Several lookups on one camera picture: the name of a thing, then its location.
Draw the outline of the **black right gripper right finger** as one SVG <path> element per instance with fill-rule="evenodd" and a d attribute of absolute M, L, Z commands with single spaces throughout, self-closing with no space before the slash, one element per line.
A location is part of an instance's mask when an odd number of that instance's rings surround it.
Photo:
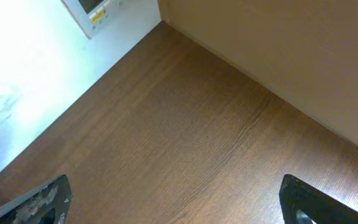
<path fill-rule="evenodd" d="M 291 174 L 279 191 L 285 224 L 358 224 L 358 212 Z"/>

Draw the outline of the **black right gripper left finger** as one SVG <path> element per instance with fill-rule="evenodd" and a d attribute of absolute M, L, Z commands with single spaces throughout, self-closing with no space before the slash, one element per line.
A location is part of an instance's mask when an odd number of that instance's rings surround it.
<path fill-rule="evenodd" d="M 72 200 L 63 174 L 0 206 L 0 224 L 65 224 Z"/>

